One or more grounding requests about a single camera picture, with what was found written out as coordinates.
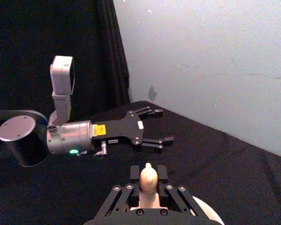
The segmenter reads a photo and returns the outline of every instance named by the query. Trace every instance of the white wall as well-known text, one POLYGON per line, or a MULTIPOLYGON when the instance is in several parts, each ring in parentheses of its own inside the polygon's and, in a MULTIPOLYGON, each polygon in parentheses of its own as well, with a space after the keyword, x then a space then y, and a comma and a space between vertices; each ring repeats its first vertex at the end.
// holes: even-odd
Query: white wall
POLYGON ((114 0, 133 101, 281 156, 281 1, 114 0))

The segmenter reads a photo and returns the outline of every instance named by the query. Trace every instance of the black table surface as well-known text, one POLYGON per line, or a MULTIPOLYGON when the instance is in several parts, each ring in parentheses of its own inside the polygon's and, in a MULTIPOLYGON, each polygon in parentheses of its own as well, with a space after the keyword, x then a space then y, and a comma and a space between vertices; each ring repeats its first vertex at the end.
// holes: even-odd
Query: black table surface
MULTIPOLYGON (((149 102, 135 102, 93 115, 116 120, 149 102)), ((83 224, 96 215, 112 186, 129 182, 130 166, 167 167, 170 183, 185 185, 227 225, 281 225, 281 157, 227 133, 164 110, 143 121, 145 138, 174 136, 161 154, 108 146, 108 157, 48 156, 25 168, 0 146, 0 224, 83 224)))

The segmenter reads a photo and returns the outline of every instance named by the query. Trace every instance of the black cloth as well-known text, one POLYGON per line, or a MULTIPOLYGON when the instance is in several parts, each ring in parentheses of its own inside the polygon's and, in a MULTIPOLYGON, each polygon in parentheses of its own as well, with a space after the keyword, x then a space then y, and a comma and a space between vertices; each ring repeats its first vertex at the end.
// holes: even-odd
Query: black cloth
MULTIPOLYGON (((145 106, 136 102, 89 117, 116 120, 145 106)), ((112 186, 129 182, 130 166, 167 167, 170 183, 185 185, 225 224, 281 225, 281 157, 164 110, 143 121, 145 138, 174 136, 161 154, 108 146, 108 157, 48 156, 32 168, 0 146, 0 224, 83 224, 93 219, 112 186)))
POLYGON ((104 16, 106 9, 114 10, 113 4, 0 1, 0 109, 31 109, 49 117, 54 110, 49 68, 55 55, 74 57, 72 120, 128 104, 117 19, 104 16))

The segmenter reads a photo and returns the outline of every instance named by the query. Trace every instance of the green led light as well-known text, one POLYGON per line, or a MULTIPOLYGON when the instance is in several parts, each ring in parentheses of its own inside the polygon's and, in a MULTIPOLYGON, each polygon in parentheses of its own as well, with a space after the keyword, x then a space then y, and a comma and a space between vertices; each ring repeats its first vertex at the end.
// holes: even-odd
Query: green led light
POLYGON ((78 153, 78 150, 72 149, 72 150, 70 150, 70 153, 71 153, 71 154, 76 154, 76 153, 78 153))

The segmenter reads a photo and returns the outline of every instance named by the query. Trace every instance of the yellow label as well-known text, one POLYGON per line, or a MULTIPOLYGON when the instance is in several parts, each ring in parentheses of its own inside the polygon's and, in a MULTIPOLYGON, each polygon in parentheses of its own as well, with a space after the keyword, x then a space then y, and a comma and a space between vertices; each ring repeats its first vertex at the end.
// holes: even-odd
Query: yellow label
POLYGON ((98 135, 105 135, 105 134, 106 134, 105 125, 93 124, 93 137, 98 135))

